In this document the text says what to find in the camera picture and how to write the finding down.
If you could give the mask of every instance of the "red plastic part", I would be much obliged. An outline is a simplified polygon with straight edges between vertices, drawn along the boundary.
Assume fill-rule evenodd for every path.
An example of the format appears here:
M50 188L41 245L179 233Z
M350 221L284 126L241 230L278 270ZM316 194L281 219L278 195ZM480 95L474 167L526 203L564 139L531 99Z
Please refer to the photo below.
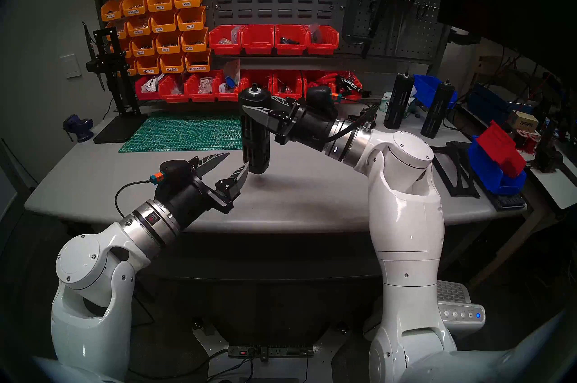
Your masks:
M199 94L200 79L212 77L212 94ZM214 102L218 95L218 86L224 81L221 70L191 74L184 84L184 92L193 102Z
M158 93L160 94L160 98L166 100L169 104L188 102L186 88L184 88L183 94L170 94L180 76L181 74L165 74L158 84Z
M477 143L509 178L517 178L525 168L526 161L515 149L515 141L494 120L477 138Z
M288 38L300 44L282 44L281 38ZM309 34L304 25L277 24L275 26L275 47L279 55L302 55L309 45Z
M210 31L210 33L208 34L208 43L210 44L210 47L212 48L212 51L215 53L215 55L238 55L239 53L241 53L242 49L241 39L242 39L243 26L241 26L241 28L238 31L238 39L237 39L238 42L236 44L218 43L223 38L230 40L232 38L230 32L237 25L239 24L219 25L217 28L214 28Z
M291 88L293 92L280 92L283 83ZM294 99L300 99L302 97L302 89L303 83L300 71L295 69L275 71L272 82L272 95L282 98L292 97Z
M160 94L158 91L156 92L142 92L142 85L156 77L155 75L146 75L141 77L140 79L136 80L134 83L134 92L136 92L136 98L138 100L160 100Z
M241 90L256 83L259 87L272 92L273 81L274 71L267 69L241 69Z
M247 54L270 55L275 45L275 25L248 24L242 29L241 42Z
M359 81L359 79L357 78L356 75L354 75L352 72L349 71L302 71L302 77L305 79L305 87L304 87L304 93L303 96L306 98L306 91L308 90L308 88L313 87L313 86L318 86L320 84L326 84L327 86L331 87L331 91L335 94L339 94L339 90L336 88L336 84L334 81L331 81L331 83L317 83L316 81L319 81L322 77L326 76L326 75L332 75L332 74L337 74L340 75L342 77L345 77L346 79L348 79L349 74L351 75L351 78L353 79L353 83L356 84L358 87L362 88L362 83ZM353 91L353 93L351 95L346 95L345 96L347 99L350 100L359 100L361 98L361 94L359 92ZM341 100L341 103L350 103L347 100Z
M333 51L339 47L339 33L329 25L320 25L318 27L323 35L323 43L313 43L310 36L310 30L307 27L306 32L309 34L309 54L315 55L332 55Z

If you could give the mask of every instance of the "blue plastic bin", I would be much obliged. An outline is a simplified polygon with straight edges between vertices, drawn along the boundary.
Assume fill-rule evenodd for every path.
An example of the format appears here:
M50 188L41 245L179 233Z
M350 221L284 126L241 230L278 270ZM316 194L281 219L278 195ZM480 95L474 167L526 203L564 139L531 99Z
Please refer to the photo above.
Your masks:
M433 97L435 96L437 86L439 86L441 80L432 75L414 75L414 77L415 89L417 90L415 97L419 102L429 108L433 103ZM457 91L453 92L453 97L451 97L451 100L449 101L449 108L453 108L456 101Z
M522 105L520 102L510 105L497 94L478 83L473 87L473 91L469 95L467 109L487 125L492 120L499 125L503 125L513 110L527 114L531 114L533 111L530 105Z
M478 136L473 136L473 142L469 147L469 162L487 190L496 195L518 194L527 178L525 171L522 171L517 178L504 175L499 164L492 160L477 143L477 138Z

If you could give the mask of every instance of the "black cylindrical object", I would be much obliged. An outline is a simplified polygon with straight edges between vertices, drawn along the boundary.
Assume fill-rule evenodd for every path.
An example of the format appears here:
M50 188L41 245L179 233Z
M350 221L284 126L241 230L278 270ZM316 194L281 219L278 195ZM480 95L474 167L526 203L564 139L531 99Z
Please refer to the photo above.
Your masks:
M403 115L407 109L408 98L411 97L415 78L412 75L397 74L395 86L385 114L384 125L389 129L399 129Z
M431 103L429 113L421 129L423 136L433 139L437 135L437 131L439 131L439 127L443 119L445 119L446 109L449 106L451 97L453 97L453 92L455 92L453 85L449 83L439 83L437 91L435 91L435 96L433 97L433 103Z
M271 160L271 134L263 125L247 116L242 106L270 109L271 93L253 83L252 87L238 93L238 103L241 111L242 157L244 162L249 163L249 171L260 175Z

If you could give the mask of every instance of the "white wall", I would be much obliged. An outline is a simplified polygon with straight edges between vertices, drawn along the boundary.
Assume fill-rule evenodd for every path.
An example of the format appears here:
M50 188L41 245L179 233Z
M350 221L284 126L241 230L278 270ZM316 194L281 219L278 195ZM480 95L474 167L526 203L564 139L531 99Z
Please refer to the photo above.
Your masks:
M456 27L453 27L453 29L457 30L457 33L467 33ZM479 57L495 57L495 64L499 65L502 54L503 46L486 38L481 38L480 44L470 46L459 46L455 43L449 43L446 45L443 61L441 62L437 76L441 80L450 79L451 83L459 92L459 95L462 95L469 89L469 85L473 79L473 68ZM515 50L505 48L503 62L507 61L509 57L514 58L518 55L519 53ZM528 74L533 73L533 69L535 68L534 61L521 57L516 63L518 70ZM546 71L546 69L539 66L536 71L536 78L541 77L544 71Z
M94 0L0 0L0 137L38 180L73 146L62 122L75 113L98 124L111 98L86 71L82 21L99 28ZM66 79L59 57L71 53L82 76Z

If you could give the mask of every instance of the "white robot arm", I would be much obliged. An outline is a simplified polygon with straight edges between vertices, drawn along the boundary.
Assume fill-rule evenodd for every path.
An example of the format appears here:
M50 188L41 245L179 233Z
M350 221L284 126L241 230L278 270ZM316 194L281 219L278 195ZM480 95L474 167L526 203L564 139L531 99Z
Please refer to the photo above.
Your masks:
M52 339L58 360L66 366L124 379L128 369L134 276L167 245L181 227L209 209L228 213L248 175L248 163L211 189L202 177L229 154L168 161L151 182L159 182L155 198L121 222L95 235L67 242L56 260L60 280L52 303ZM128 252L120 261L112 248ZM105 307L91 313L84 300Z
M437 269L444 237L441 199L433 183L433 151L417 136L381 132L362 119L335 119L326 98L308 105L273 97L273 109L245 106L281 144L309 145L366 175L369 228L382 269L383 311L369 358L371 382L397 382L408 366L440 351L454 351L437 305ZM367 112L374 115L376 107Z

